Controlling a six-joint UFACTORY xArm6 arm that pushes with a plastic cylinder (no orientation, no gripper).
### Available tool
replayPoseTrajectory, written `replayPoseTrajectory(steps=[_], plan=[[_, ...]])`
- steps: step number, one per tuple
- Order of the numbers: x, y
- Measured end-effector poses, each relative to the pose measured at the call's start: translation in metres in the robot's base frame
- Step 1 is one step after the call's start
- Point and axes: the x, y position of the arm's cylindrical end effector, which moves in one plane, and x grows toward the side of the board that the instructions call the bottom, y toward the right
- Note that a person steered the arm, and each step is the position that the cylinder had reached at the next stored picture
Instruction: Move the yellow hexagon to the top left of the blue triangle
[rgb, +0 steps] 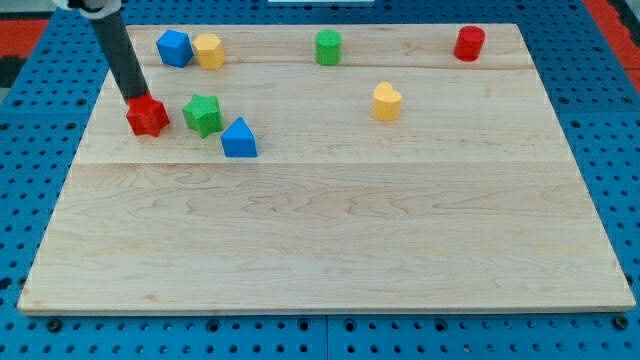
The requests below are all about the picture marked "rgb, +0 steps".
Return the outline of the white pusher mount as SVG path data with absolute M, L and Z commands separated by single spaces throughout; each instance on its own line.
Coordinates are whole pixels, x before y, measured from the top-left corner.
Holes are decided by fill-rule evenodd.
M 53 0 L 64 11 L 78 10 L 87 19 L 102 19 L 118 12 L 121 0 Z

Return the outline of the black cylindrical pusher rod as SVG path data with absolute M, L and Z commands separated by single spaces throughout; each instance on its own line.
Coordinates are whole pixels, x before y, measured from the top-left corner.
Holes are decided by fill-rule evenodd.
M 120 12 L 90 20 L 90 24 L 123 99 L 147 94 L 149 88 Z

